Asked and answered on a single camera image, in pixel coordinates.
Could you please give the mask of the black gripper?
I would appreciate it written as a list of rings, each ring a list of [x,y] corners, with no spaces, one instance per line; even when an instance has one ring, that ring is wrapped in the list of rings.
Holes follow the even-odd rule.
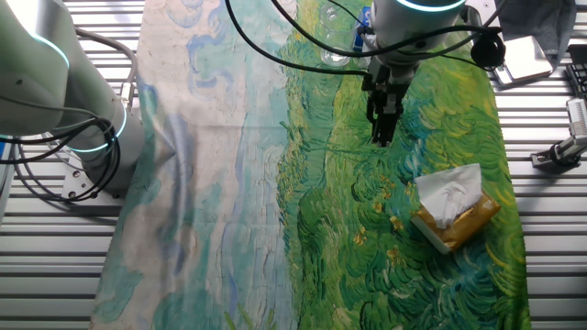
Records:
[[[393,141],[397,123],[404,112],[403,99],[411,82],[411,66],[369,64],[362,90],[369,94],[366,116],[371,123],[373,144],[387,147]]]

